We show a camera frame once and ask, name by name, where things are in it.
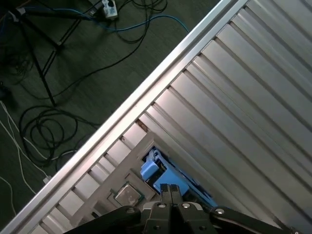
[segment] tripod leg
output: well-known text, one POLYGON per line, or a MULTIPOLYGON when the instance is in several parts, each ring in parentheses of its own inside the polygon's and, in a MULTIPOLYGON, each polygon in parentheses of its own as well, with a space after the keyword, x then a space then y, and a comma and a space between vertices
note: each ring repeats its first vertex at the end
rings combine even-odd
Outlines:
POLYGON ((36 58, 36 55, 35 55, 33 46, 31 45, 31 43, 30 43, 30 41, 29 41, 29 39, 28 39, 28 37, 27 37, 27 34, 26 34, 26 32, 25 32, 25 29, 23 28, 23 25, 22 25, 20 22, 19 22, 19 27, 20 27, 20 30, 21 30, 21 32, 22 32, 24 38, 25 38, 25 41, 26 41, 26 44, 27 44, 28 49, 29 49, 29 51, 30 51, 31 57, 32 57, 32 59, 33 59, 33 61, 34 61, 34 64, 35 64, 37 70, 38 70, 38 73, 39 73, 39 76, 40 76, 40 78, 41 78, 41 80, 42 80, 42 83, 43 83, 43 85, 44 85, 44 88, 45 88, 45 90, 46 90, 47 93, 48 93, 48 96, 49 96, 49 98, 50 98, 50 101, 51 101, 51 103, 52 103, 53 106, 56 106, 55 101, 54 101, 54 99, 53 99, 53 96, 52 96, 52 94, 51 94, 51 91, 50 91, 50 89, 49 89, 49 86, 48 86, 48 84, 47 84, 47 81, 45 80, 44 74, 43 74, 43 72, 42 72, 42 70, 41 70, 41 68, 40 68, 39 62, 38 62, 38 60, 37 60, 37 58, 36 58))
POLYGON ((75 29, 78 27, 80 24, 81 19, 77 19, 74 21, 74 23, 70 26, 70 28, 66 31, 66 33, 62 36, 60 39, 61 43, 64 44, 67 39, 70 37, 70 35, 75 31, 75 29))
POLYGON ((47 42, 53 45, 56 49, 59 49, 60 45, 58 45, 55 41, 49 38, 43 31, 41 31, 37 26, 35 26, 30 20, 23 17, 20 21, 24 22, 28 27, 33 29, 36 33, 42 36, 47 42))

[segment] metal slat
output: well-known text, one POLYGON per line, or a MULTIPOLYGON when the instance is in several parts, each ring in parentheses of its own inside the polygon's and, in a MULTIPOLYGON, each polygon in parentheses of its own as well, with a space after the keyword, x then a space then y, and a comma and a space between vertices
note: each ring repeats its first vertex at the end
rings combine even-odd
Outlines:
POLYGON ((107 152, 107 155, 105 156, 115 167, 120 164, 125 157, 130 153, 130 149, 122 143, 120 140, 118 140, 111 149, 107 152))
POLYGON ((292 52, 298 54, 307 64, 312 61, 312 53, 307 49, 312 48, 312 42, 289 21, 275 4, 269 0, 252 0, 247 6, 271 28, 271 32, 279 37, 281 43, 286 43, 292 48, 292 52))
POLYGON ((297 118, 302 119, 311 129, 312 103, 274 67, 274 64, 264 58, 230 25, 218 34, 218 38, 255 73, 262 86, 270 89, 270 93, 275 95, 276 99, 279 97, 284 102, 283 105, 291 109, 293 115, 297 115, 297 118))
POLYGON ((50 215, 62 226, 65 231, 69 231, 73 228, 70 221, 57 208, 54 208, 50 215))
POLYGON ((129 142, 132 149, 146 136, 146 132, 134 123, 123 135, 126 142, 129 142))
POLYGON ((263 177, 269 179, 276 186, 276 190, 280 189, 289 199, 293 200, 300 209, 304 210, 308 215, 312 216, 312 211, 309 210, 306 197, 310 196, 310 191, 307 190, 292 174, 290 168, 285 168, 280 164, 280 160, 275 158, 275 155, 270 149, 259 142, 259 139, 249 133, 245 123, 233 118, 233 114, 226 108, 221 108, 220 103, 214 100, 214 96, 209 97, 201 91, 189 78, 186 76, 179 77, 172 86, 182 95, 192 107, 194 107, 206 120, 215 128, 218 134, 226 138, 229 144, 233 144, 237 148, 237 153, 241 154, 241 159, 250 163, 250 167, 263 177))
POLYGON ((48 215, 42 221, 53 232, 53 234, 62 234, 65 232, 65 229, 63 229, 51 215, 48 215))
POLYGON ((254 105, 285 131, 297 145, 301 146, 307 153, 312 153, 312 144, 309 140, 312 139, 312 133, 219 44, 211 41, 203 54, 247 96, 246 98, 250 98, 254 105))
POLYGON ((109 173, 99 163, 91 169, 89 174, 98 183, 102 183, 109 175, 109 173))
POLYGON ((312 73, 249 12, 240 10, 232 22, 312 97, 312 73))
MULTIPOLYGON (((279 139, 272 139, 273 134, 270 135, 270 132, 265 132, 266 128, 259 126, 259 124, 262 124, 263 121, 258 121, 258 119, 253 118, 253 116, 243 112, 242 110, 245 109, 246 105, 243 104, 242 102, 237 102, 239 106, 234 102, 235 99, 232 97, 228 97, 219 87, 214 84, 210 78, 205 76, 197 67, 194 65, 190 65, 187 68, 187 71, 190 72, 191 74, 189 76, 193 77, 196 82, 199 82, 200 85, 203 85, 201 89, 205 92, 208 93, 207 95, 211 94, 213 97, 215 97, 215 102, 218 103, 218 105, 223 109, 228 109, 234 116, 233 118, 236 121, 240 121, 241 123, 244 123, 246 127, 252 132, 257 138, 263 142, 266 146, 269 147, 269 149, 276 155, 277 157, 280 158, 286 165, 288 165, 289 170, 291 169, 292 172, 297 173, 300 175, 300 177, 305 181, 306 184, 311 184, 312 182, 312 175, 309 173, 309 170, 311 171, 312 169, 312 164, 310 161, 306 160, 305 157, 298 158, 299 156, 299 151, 296 152, 295 156, 290 155, 285 149, 283 149, 279 144, 279 139)), ((213 69, 208 70, 210 77, 214 77, 217 80, 221 80, 221 78, 213 72, 213 69)))
POLYGON ((40 225, 31 232, 31 234, 48 234, 40 225))
POLYGON ((312 14, 301 1, 273 0, 310 37, 312 36, 312 14))
POLYGON ((89 174, 86 174, 75 186, 74 191, 84 200, 87 200, 98 187, 99 184, 89 174))
POLYGON ((70 215, 73 216, 75 212, 83 205, 83 201, 73 192, 70 191, 65 198, 63 198, 59 205, 70 215))
POLYGON ((110 174, 115 170, 115 166, 110 163, 105 157, 101 157, 98 163, 110 174))
POLYGON ((231 85, 230 82, 226 82, 224 74, 218 71, 218 69, 209 63, 209 61, 204 60, 203 58, 197 58, 194 60, 194 64, 198 69, 195 66, 190 65, 188 71, 196 76, 198 81, 200 81, 207 89, 213 87, 215 84, 225 96, 228 96, 232 102, 239 105, 239 107, 245 111, 247 116, 256 122, 261 129, 263 129, 280 147, 282 147, 294 161, 296 161, 296 164, 298 164, 300 168, 299 170, 296 170, 298 173, 302 172, 309 174, 308 177, 303 176, 304 178, 308 178, 307 181, 309 181, 312 172, 312 162, 309 160, 309 157, 303 154, 303 152, 288 139, 287 135, 280 132, 273 122, 271 122, 266 116, 262 115, 261 111, 249 99, 244 98, 238 89, 231 85))

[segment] gray carpet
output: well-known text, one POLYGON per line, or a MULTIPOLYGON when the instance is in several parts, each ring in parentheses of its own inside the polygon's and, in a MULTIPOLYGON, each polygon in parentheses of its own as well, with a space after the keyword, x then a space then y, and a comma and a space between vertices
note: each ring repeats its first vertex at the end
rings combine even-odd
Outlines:
MULTIPOLYGON (((68 0, 66 2, 47 0, 44 2, 58 8, 70 7, 84 10, 89 6, 85 0, 68 0)), ((122 0, 116 2, 117 5, 120 5, 122 0)), ((218 0, 168 0, 168 2, 164 14, 179 18, 189 30, 192 30, 218 0)), ((144 21, 144 11, 136 9, 132 4, 129 4, 119 16, 118 27, 126 27, 144 21)), ((72 20, 39 17, 30 17, 30 19, 55 40, 58 40, 73 22, 72 20)), ((26 51, 20 33, 13 25, 7 24, 5 32, 6 35, 1 40, 9 39, 11 46, 20 51, 26 51)), ((142 32, 143 27, 125 32, 123 35, 135 39, 142 32)), ((35 47, 39 61, 43 65, 52 48, 31 30, 27 29, 27 33, 35 47)), ((135 54, 124 62, 87 78, 74 92, 69 90, 64 95, 58 96, 56 102, 59 103, 59 108, 80 115, 92 122, 103 123, 186 35, 187 32, 183 27, 172 19, 160 18, 152 21, 144 42, 135 54)), ((92 22, 82 22, 68 39, 66 47, 55 59, 48 72, 46 78, 52 93, 59 92, 75 79, 90 71, 119 60, 135 47, 135 44, 122 42, 116 34, 109 33, 92 22)), ((20 85, 13 85, 19 78, 0 71, 0 80, 13 92, 12 98, 5 104, 15 122, 18 122, 21 113, 31 106, 50 105, 48 100, 38 101, 27 94, 20 85)), ((47 95, 35 68, 27 74, 22 85, 36 96, 45 97, 47 95)), ((33 112, 26 119, 34 118, 38 113, 33 112)), ((0 120, 8 127, 6 114, 1 108, 0 120)), ((62 121, 66 126, 66 131, 73 130, 72 121, 68 119, 62 121)), ((71 149, 78 139, 91 132, 91 127, 80 125, 77 136, 61 147, 58 153, 71 149)), ((11 183, 14 206, 18 212, 34 194, 22 180, 16 146, 2 127, 0 127, 0 160, 0 176, 11 183)), ((45 176, 24 156, 22 156, 22 165, 25 179, 38 192, 44 186, 42 180, 45 176)), ((44 168, 44 171, 53 176, 56 172, 54 164, 44 168)), ((0 181, 0 206, 1 229, 13 218, 9 187, 3 181, 0 181)))

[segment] cable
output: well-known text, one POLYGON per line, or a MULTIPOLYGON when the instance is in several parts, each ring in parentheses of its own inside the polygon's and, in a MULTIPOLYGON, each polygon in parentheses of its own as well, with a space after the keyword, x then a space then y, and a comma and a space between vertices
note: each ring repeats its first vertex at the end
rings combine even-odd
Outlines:
MULTIPOLYGON (((133 0, 127 0, 127 1, 125 1, 125 3, 119 8, 119 12, 120 12, 120 10, 121 10, 126 4, 128 4, 128 3, 130 3, 130 2, 133 2, 133 0)), ((88 74, 86 74, 86 75, 84 75, 84 76, 78 78, 77 80, 75 80, 74 82, 72 82, 71 84, 69 84, 66 88, 64 88, 62 91, 60 91, 60 92, 58 92, 57 94, 53 95, 53 97, 55 98, 55 97, 57 97, 57 96, 63 94, 64 92, 66 92, 68 89, 70 89, 70 88, 73 87, 73 86, 78 87, 79 84, 80 84, 83 80, 85 80, 86 78, 88 78, 89 76, 91 76, 91 75, 93 75, 93 74, 95 74, 95 73, 97 73, 97 72, 100 72, 100 71, 102 71, 102 70, 105 70, 105 69, 108 69, 108 68, 110 68, 110 67, 113 67, 113 66, 119 64, 120 62, 126 60, 128 57, 130 57, 130 56, 131 56, 133 53, 135 53, 135 51, 140 47, 140 45, 141 45, 141 43, 143 42, 143 39, 144 39, 144 37, 145 37, 145 35, 146 35, 146 33, 147 33, 147 30, 148 30, 148 26, 149 26, 150 21, 152 21, 152 20, 154 20, 154 19, 157 19, 157 18, 171 18, 171 19, 174 19, 174 20, 176 20, 177 22, 179 22, 187 32, 189 32, 189 30, 187 29, 187 27, 186 27, 179 19, 177 19, 176 17, 168 16, 168 15, 156 15, 156 16, 151 16, 152 13, 153 13, 153 8, 154 8, 153 3, 146 4, 146 8, 150 9, 150 10, 151 10, 151 13, 150 13, 150 16, 149 16, 149 17, 147 16, 147 13, 146 13, 146 20, 145 20, 145 22, 140 23, 140 24, 137 24, 137 25, 134 25, 134 26, 130 26, 130 27, 127 27, 127 28, 123 28, 123 29, 116 29, 116 28, 114 28, 114 29, 112 29, 112 28, 107 28, 107 27, 103 26, 103 25, 100 24, 99 22, 96 22, 97 24, 103 26, 105 29, 114 30, 115 32, 116 32, 116 31, 121 32, 121 31, 131 30, 131 29, 134 29, 134 28, 136 28, 136 27, 140 27, 140 26, 142 26, 142 25, 145 25, 145 30, 144 30, 142 36, 139 38, 139 41, 135 40, 136 42, 139 42, 139 44, 138 44, 138 46, 137 46, 131 53, 129 53, 129 54, 126 55, 125 57, 121 58, 121 59, 118 60, 117 62, 114 62, 114 63, 112 63, 112 64, 110 64, 110 65, 105 66, 105 67, 96 69, 96 70, 94 70, 94 71, 92 71, 92 72, 90 72, 90 73, 88 73, 88 74)), ((74 9, 57 8, 57 9, 54 9, 54 10, 73 11, 73 12, 76 12, 76 13, 78 13, 78 14, 84 15, 85 17, 90 18, 89 16, 85 15, 84 13, 81 13, 81 12, 79 12, 79 11, 77 11, 77 10, 74 10, 74 9)), ((46 100, 46 99, 49 99, 49 97, 37 97, 36 95, 33 95, 25 86, 22 85, 22 87, 24 88, 24 90, 25 90, 29 95, 31 95, 31 96, 32 96, 33 98, 35 98, 35 99, 38 99, 38 100, 46 100)))
POLYGON ((10 132, 7 130, 7 128, 4 126, 4 124, 2 123, 2 121, 0 120, 0 124, 2 125, 2 127, 5 129, 5 131, 7 132, 7 134, 10 136, 10 138, 13 140, 17 150, 18 150, 18 156, 19 156, 19 167, 20 167, 20 171, 21 171, 21 176, 23 178, 24 183, 26 184, 26 186, 29 188, 30 191, 32 191, 34 194, 36 194, 36 192, 31 188, 31 186, 27 183, 25 177, 24 177, 24 170, 23 170, 23 166, 21 164, 21 158, 20 158, 20 147, 19 145, 16 144, 16 141, 14 140, 14 137, 11 136, 10 132))
MULTIPOLYGON (((4 103, 1 101, 0 102, 1 103, 1 106, 3 107, 3 110, 5 111, 5 113, 7 114, 7 116, 8 116, 8 118, 9 118, 9 120, 11 120, 11 122, 13 123, 13 125, 14 125, 14 127, 16 128, 16 130, 18 131, 18 133, 20 132, 19 131, 19 128, 17 127, 17 125, 16 125, 16 123, 14 122, 14 120, 12 119, 12 117, 11 117, 11 115, 9 114, 9 112, 8 112, 8 110, 6 109, 6 106, 4 105, 4 103)), ((42 153, 40 153, 40 151, 36 148, 36 146, 34 146, 33 145, 33 143, 31 143, 28 139, 26 139, 25 137, 24 137, 24 139, 25 139, 25 141, 27 142, 27 143, 29 143, 33 148, 34 148, 34 150, 42 157, 42 158, 44 158, 44 159, 47 159, 47 157, 45 157, 45 156, 43 156, 43 154, 42 153)))
POLYGON ((19 134, 25 148, 27 157, 37 166, 48 166, 53 159, 57 159, 56 151, 62 145, 71 141, 78 132, 78 124, 83 123, 91 126, 94 129, 100 124, 89 122, 79 116, 73 115, 69 112, 50 107, 50 106, 34 106, 25 110, 19 119, 19 134), (29 112, 40 110, 37 117, 23 124, 29 112), (58 121, 59 117, 65 117, 74 122, 74 130, 69 133, 65 131, 62 124, 58 121), (35 139, 35 134, 39 134, 41 141, 35 139), (38 158, 32 154, 28 145, 26 144, 25 136, 29 135, 32 143, 42 150, 48 150, 49 156, 47 158, 38 158))
POLYGON ((40 0, 35 0, 36 2, 38 2, 39 4, 41 4, 42 6, 45 6, 46 8, 50 9, 51 11, 55 11, 53 8, 51 8, 50 6, 48 6, 47 4, 45 4, 44 2, 40 1, 40 0))
MULTIPOLYGON (((28 0, 28 1, 24 2, 24 3, 22 3, 21 5, 19 5, 19 6, 16 7, 16 8, 20 8, 20 7, 26 5, 26 4, 30 3, 30 2, 31 2, 31 0, 28 0)), ((2 18, 0 19, 0 22, 1 22, 2 20, 4 20, 4 17, 5 17, 5 16, 6 16, 6 14, 5 14, 4 16, 2 16, 2 18)))
POLYGON ((88 10, 86 10, 85 12, 83 12, 84 14, 88 13, 90 10, 92 10, 93 7, 95 7, 96 5, 98 5, 102 0, 98 0, 95 4, 93 4, 88 10))
POLYGON ((12 210, 13 210, 14 216, 16 216, 16 211, 15 211, 14 204, 13 204, 13 189, 12 189, 12 186, 3 177, 0 176, 0 179, 2 179, 10 188, 10 191, 11 191, 11 206, 12 206, 12 210))
MULTIPOLYGON (((14 131, 13 131, 13 129, 12 129, 12 126, 11 126, 11 124, 10 124, 10 120, 12 121, 12 123, 15 125, 15 127, 16 127, 16 124, 15 124, 15 122, 13 121, 13 119, 12 119, 12 117, 8 114, 8 112, 7 112, 7 110, 6 110, 6 108, 5 108, 5 106, 4 106, 4 104, 3 104, 3 102, 1 102, 1 104, 3 105, 3 107, 4 107, 4 111, 7 113, 7 117, 8 117, 8 124, 9 124, 9 127, 10 127, 10 130, 11 130, 11 132, 12 132, 12 135, 7 131, 7 133, 9 134, 9 136, 11 137, 11 139, 13 140, 13 142, 15 143, 15 145, 16 145, 16 147, 21 151, 21 153, 25 156, 25 158, 27 158, 27 160, 29 160, 30 162, 31 162, 31 160, 27 157, 27 155, 23 152, 23 150, 22 150, 22 148, 19 146, 19 144, 17 143, 17 141, 16 141, 16 139, 15 139, 15 136, 14 136, 14 131)), ((46 157, 44 157, 39 151, 38 151, 38 149, 34 146, 34 145, 32 145, 33 147, 34 147, 34 149, 43 157, 43 158, 45 158, 46 159, 46 157)), ((39 171, 41 171, 44 175, 45 175, 45 177, 48 177, 48 175, 45 173, 45 171, 44 170, 42 170, 41 168, 39 168, 36 164, 34 164, 34 163, 32 163, 33 165, 34 165, 34 167, 36 167, 39 171)))
MULTIPOLYGON (((42 10, 47 10, 45 8, 41 8, 41 7, 36 7, 36 6, 30 6, 30 7, 24 7, 25 9, 35 9, 35 8, 40 8, 42 10)), ((85 13, 82 13, 78 10, 75 10, 75 9, 70 9, 70 8, 54 8, 53 9, 54 11, 71 11, 71 12, 75 12, 75 13, 78 13, 79 15, 82 15, 86 18, 88 18, 90 21, 96 23, 97 25, 99 25, 100 27, 102 27, 103 29, 106 29, 106 30, 109 30, 109 31, 112 31, 112 32, 123 32, 123 31, 128 31, 128 30, 131 30, 131 29, 134 29, 134 28, 137 28, 137 27, 140 27, 144 24, 146 24, 146 21, 142 22, 142 23, 139 23, 139 24, 136 24, 136 25, 133 25, 133 26, 130 26, 130 27, 127 27, 127 28, 120 28, 120 29, 116 29, 116 28, 109 28, 109 27, 105 27, 103 24, 101 24, 100 22, 96 21, 94 18, 86 15, 85 13)), ((171 18, 175 21, 177 21, 178 23, 180 23, 182 25, 182 27, 189 33, 189 30, 187 29, 186 25, 184 23, 182 23, 182 21, 180 21, 178 18, 174 17, 174 16, 169 16, 169 15, 157 15, 157 16, 153 16, 151 17, 149 20, 154 20, 154 19, 157 19, 157 18, 162 18, 162 17, 166 17, 166 18, 171 18)))

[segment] black cable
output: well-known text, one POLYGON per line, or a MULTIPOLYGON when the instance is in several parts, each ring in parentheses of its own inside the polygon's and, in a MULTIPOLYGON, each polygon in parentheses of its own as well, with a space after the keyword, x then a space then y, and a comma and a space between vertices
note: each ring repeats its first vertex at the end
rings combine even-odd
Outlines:
POLYGON ((60 168, 68 161, 68 159, 70 159, 78 151, 78 149, 80 149, 80 147, 85 143, 90 135, 91 134, 84 135, 80 140, 77 141, 72 150, 66 150, 58 156, 55 162, 56 172, 58 172, 60 168))
POLYGON ((83 12, 84 14, 88 13, 90 10, 92 10, 93 7, 95 7, 96 5, 98 5, 102 0, 97 1, 95 4, 93 4, 88 10, 86 10, 85 12, 83 12))
MULTIPOLYGON (((158 13, 161 13, 161 12, 163 12, 166 8, 167 8, 167 5, 168 5, 168 1, 167 0, 156 0, 156 1, 153 1, 152 0, 152 2, 150 3, 150 4, 139 4, 139 3, 137 3, 135 0, 128 0, 128 1, 126 1, 120 8, 119 8, 119 10, 118 10, 118 12, 120 12, 121 11, 121 9, 126 5, 126 4, 128 4, 128 3, 130 3, 130 2, 132 2, 133 4, 134 4, 134 6, 136 6, 136 7, 140 7, 140 8, 144 8, 144 10, 145 10, 145 20, 150 20, 151 19, 151 17, 153 16, 153 13, 154 13, 154 11, 158 11, 158 13), (155 9, 155 6, 156 5, 159 5, 159 4, 161 4, 161 3, 163 3, 163 2, 165 2, 165 5, 161 8, 161 9, 155 9)), ((145 24, 145 30, 148 30, 148 28, 149 28, 149 23, 147 23, 147 24, 145 24)), ((135 39, 135 40, 129 40, 129 39, 126 39, 125 37, 123 37, 121 34, 122 33, 120 33, 120 32, 118 32, 117 31, 117 21, 115 21, 115 30, 116 30, 116 34, 118 35, 118 37, 122 40, 122 41, 124 41, 124 42, 126 42, 126 43, 137 43, 138 41, 140 41, 141 40, 141 38, 143 37, 143 35, 142 36, 140 36, 139 38, 137 38, 137 39, 135 39)))
POLYGON ((46 8, 50 9, 51 11, 54 11, 57 13, 56 10, 54 10, 52 7, 48 6, 47 4, 45 4, 44 2, 40 1, 40 0, 35 0, 36 2, 38 2, 39 4, 41 4, 42 6, 45 6, 46 8))
MULTIPOLYGON (((143 42, 143 40, 144 40, 144 38, 145 38, 145 36, 146 36, 146 34, 147 34, 148 28, 149 28, 149 26, 150 26, 150 19, 151 19, 152 16, 153 16, 153 12, 154 12, 154 9, 155 9, 155 5, 159 5, 161 2, 163 2, 163 0, 151 0, 151 3, 146 4, 146 0, 141 0, 141 1, 142 1, 142 4, 139 4, 139 6, 143 6, 143 7, 144 7, 144 10, 145 10, 145 20, 146 20, 146 22, 145 22, 145 28, 144 28, 143 34, 142 34, 138 39, 136 39, 136 40, 125 39, 125 38, 122 37, 120 34, 118 34, 118 36, 119 36, 120 38, 122 38, 123 41, 125 41, 125 42, 127 42, 127 43, 136 43, 136 42, 138 42, 138 45, 135 47, 135 49, 134 49, 132 52, 130 52, 129 54, 127 54, 125 57, 121 58, 120 60, 118 60, 118 61, 116 61, 116 62, 114 62, 114 63, 112 63, 112 64, 110 64, 110 65, 107 65, 107 66, 104 66, 104 67, 102 67, 102 68, 96 69, 96 70, 94 70, 94 71, 92 71, 92 72, 89 72, 89 73, 86 74, 86 75, 83 75, 82 77, 78 78, 77 80, 75 80, 74 82, 72 82, 71 84, 69 84, 69 85, 68 85, 66 88, 64 88, 62 91, 58 92, 57 94, 52 95, 52 97, 55 98, 55 97, 57 97, 57 96, 59 96, 59 95, 65 93, 67 90, 69 90, 69 89, 72 88, 73 86, 74 86, 75 88, 77 88, 77 87, 80 85, 80 83, 81 83, 82 81, 84 81, 86 78, 90 77, 91 75, 93 75, 93 74, 95 74, 95 73, 97 73, 97 72, 100 72, 100 71, 103 71, 103 70, 105 70, 105 69, 111 68, 111 67, 113 67, 113 66, 115 66, 115 65, 117 65, 117 64, 119 64, 119 63, 121 63, 121 62, 123 62, 124 60, 126 60, 128 57, 130 57, 132 54, 134 54, 134 53, 138 50, 138 48, 141 46, 141 44, 142 44, 142 42, 143 42)), ((124 7, 125 5, 127 5, 127 4, 129 4, 129 3, 131 3, 131 2, 134 2, 134 0, 126 0, 126 1, 123 3, 123 5, 119 8, 119 13, 120 13, 120 11, 123 9, 123 7, 124 7)), ((167 0, 166 0, 166 1, 165 1, 165 6, 164 6, 163 8, 161 8, 161 9, 158 9, 158 10, 161 10, 161 11, 165 10, 165 8, 167 7, 167 4, 168 4, 168 3, 167 3, 167 0)), ((35 99, 38 99, 38 100, 47 100, 47 99, 49 99, 49 97, 37 97, 36 95, 33 95, 31 92, 29 92, 29 90, 27 90, 27 88, 26 88, 25 86, 22 86, 22 87, 24 88, 24 90, 25 90, 28 94, 30 94, 30 95, 31 95, 33 98, 35 98, 35 99)))
POLYGON ((77 135, 80 123, 89 125, 94 129, 100 126, 100 124, 92 123, 82 117, 54 107, 42 105, 28 108, 22 113, 19 119, 19 134, 27 157, 37 166, 44 167, 50 165, 52 159, 56 157, 56 151, 64 144, 72 141, 77 135), (41 110, 41 112, 35 118, 26 121, 30 112, 38 110, 41 110), (68 132, 68 129, 65 129, 62 125, 63 121, 58 121, 58 117, 65 117, 73 121, 74 129, 68 132), (41 137, 41 141, 35 138, 35 134, 41 137), (24 137, 30 137, 33 144, 39 149, 48 150, 49 156, 47 159, 39 158, 35 154, 32 154, 24 137))

